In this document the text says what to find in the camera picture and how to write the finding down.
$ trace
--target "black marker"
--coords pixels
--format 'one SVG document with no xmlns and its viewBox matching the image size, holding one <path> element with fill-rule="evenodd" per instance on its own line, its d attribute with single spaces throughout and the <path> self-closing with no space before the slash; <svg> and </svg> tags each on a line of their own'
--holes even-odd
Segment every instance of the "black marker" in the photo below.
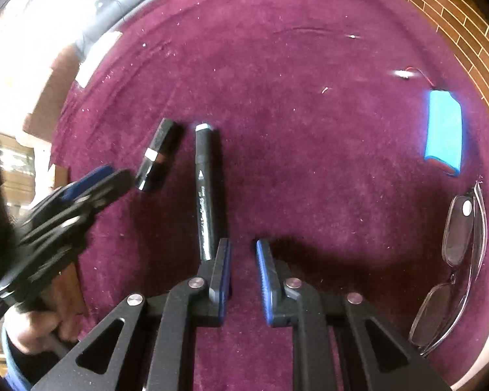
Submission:
<svg viewBox="0 0 489 391">
<path fill-rule="evenodd" d="M 213 259 L 217 252 L 212 194 L 211 135 L 212 127 L 208 123 L 196 126 L 196 193 L 201 261 Z"/>
</svg>

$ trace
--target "eyeglass lens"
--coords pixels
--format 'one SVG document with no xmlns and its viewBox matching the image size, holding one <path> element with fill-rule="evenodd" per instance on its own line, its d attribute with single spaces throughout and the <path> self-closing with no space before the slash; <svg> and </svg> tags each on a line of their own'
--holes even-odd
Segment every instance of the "eyeglass lens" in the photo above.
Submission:
<svg viewBox="0 0 489 391">
<path fill-rule="evenodd" d="M 409 340 L 423 347 L 431 343 L 447 315 L 450 305 L 452 285 L 442 283 L 429 291 L 413 323 Z"/>
<path fill-rule="evenodd" d="M 462 263 L 467 251 L 475 219 L 474 206 L 472 196 L 456 196 L 451 202 L 451 211 L 442 243 L 442 257 L 452 267 Z"/>
</svg>

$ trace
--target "blue battery pack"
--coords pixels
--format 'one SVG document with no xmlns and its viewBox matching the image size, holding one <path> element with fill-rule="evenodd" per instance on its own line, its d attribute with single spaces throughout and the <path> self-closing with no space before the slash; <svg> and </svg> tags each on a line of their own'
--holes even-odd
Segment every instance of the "blue battery pack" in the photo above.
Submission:
<svg viewBox="0 0 489 391">
<path fill-rule="evenodd" d="M 429 93 L 428 139 L 424 160 L 451 176 L 462 162 L 462 108 L 448 91 Z"/>
</svg>

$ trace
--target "eyeglass frame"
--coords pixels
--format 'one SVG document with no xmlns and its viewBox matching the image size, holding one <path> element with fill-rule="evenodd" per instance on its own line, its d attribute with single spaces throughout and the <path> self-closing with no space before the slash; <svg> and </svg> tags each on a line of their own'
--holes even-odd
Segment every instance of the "eyeglass frame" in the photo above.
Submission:
<svg viewBox="0 0 489 391">
<path fill-rule="evenodd" d="M 438 330 L 435 333 L 434 337 L 432 338 L 431 342 L 429 342 L 424 346 L 417 346 L 420 355 L 423 357 L 426 357 L 429 353 L 431 353 L 431 351 L 437 348 L 447 338 L 447 336 L 452 332 L 454 327 L 457 325 L 458 321 L 462 317 L 462 314 L 464 313 L 465 307 L 467 306 L 467 301 L 469 298 L 469 292 L 471 290 L 471 286 L 475 283 L 476 279 L 478 278 L 478 274 L 480 273 L 480 269 L 482 268 L 482 263 L 485 257 L 485 251 L 487 247 L 487 216 L 485 213 L 485 206 L 483 203 L 483 194 L 482 194 L 482 189 L 480 187 L 480 181 L 477 181 L 475 186 L 472 188 L 472 190 L 465 195 L 470 196 L 471 194 L 473 197 L 473 210 L 474 210 L 474 220 L 473 220 L 473 226 L 471 231 L 473 243 L 471 249 L 471 263 L 469 267 L 469 280 L 467 282 L 466 291 L 464 292 L 464 295 L 460 299 L 460 302 L 457 304 L 454 313 L 452 313 L 449 317 L 444 317 L 444 319 L 442 319 L 438 327 Z M 450 212 L 447 216 L 446 226 L 444 228 L 444 238 L 442 242 L 442 247 L 443 247 L 442 257 L 444 258 L 444 261 L 450 266 L 451 264 L 449 263 L 449 261 L 446 260 L 444 255 L 444 245 L 446 242 L 446 233 L 448 232 L 450 221 L 451 221 L 452 208 L 454 206 L 454 202 L 457 197 L 459 197 L 459 195 L 455 196 L 452 200 L 450 206 Z M 481 231 L 477 231 L 478 224 L 481 227 Z M 478 232 L 480 232 L 481 235 L 480 239 L 478 239 Z M 409 332 L 409 338 L 408 338 L 411 343 L 412 343 L 411 338 L 413 336 L 413 333 L 415 332 L 415 328 L 417 327 L 419 321 L 421 320 L 421 316 L 424 310 L 426 309 L 427 304 L 429 303 L 430 296 L 434 292 L 436 292 L 437 288 L 440 286 L 444 286 L 446 284 L 454 285 L 457 271 L 458 269 L 453 270 L 450 274 L 450 278 L 448 279 L 448 281 L 435 285 L 429 291 L 428 295 L 424 299 L 415 317 L 415 320 L 413 321 L 413 325 L 411 326 L 411 330 Z"/>
</svg>

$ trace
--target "black tube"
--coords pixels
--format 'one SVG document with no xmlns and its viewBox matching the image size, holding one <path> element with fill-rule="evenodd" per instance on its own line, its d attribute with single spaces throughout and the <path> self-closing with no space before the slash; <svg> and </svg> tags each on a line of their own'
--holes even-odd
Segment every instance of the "black tube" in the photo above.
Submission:
<svg viewBox="0 0 489 391">
<path fill-rule="evenodd" d="M 196 126 L 196 200 L 198 202 L 198 234 L 201 261 L 211 260 L 217 251 L 214 202 L 212 191 L 212 128 L 203 123 Z"/>
<path fill-rule="evenodd" d="M 181 125 L 167 118 L 162 119 L 136 175 L 136 187 L 140 191 L 157 191 L 163 186 L 182 135 Z"/>
</svg>

